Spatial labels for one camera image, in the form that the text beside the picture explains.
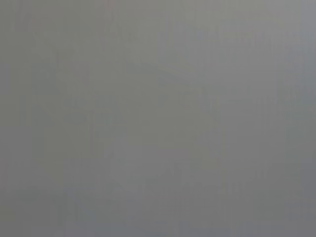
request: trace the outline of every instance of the gray wall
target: gray wall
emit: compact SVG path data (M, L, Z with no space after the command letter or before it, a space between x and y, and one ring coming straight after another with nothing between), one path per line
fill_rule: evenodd
M0 235L315 235L315 8L1 1Z

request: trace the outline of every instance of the gray background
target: gray background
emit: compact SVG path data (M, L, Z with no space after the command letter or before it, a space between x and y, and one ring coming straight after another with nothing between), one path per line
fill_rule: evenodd
M0 235L316 235L316 1L0 2Z

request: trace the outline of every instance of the gray surface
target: gray surface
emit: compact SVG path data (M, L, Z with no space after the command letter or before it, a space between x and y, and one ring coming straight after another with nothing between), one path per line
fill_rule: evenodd
M315 7L1 1L0 236L314 236Z

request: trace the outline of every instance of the blurry surface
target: blurry surface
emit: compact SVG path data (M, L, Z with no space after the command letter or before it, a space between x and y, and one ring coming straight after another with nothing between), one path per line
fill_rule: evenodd
M0 235L315 235L315 7L2 1Z

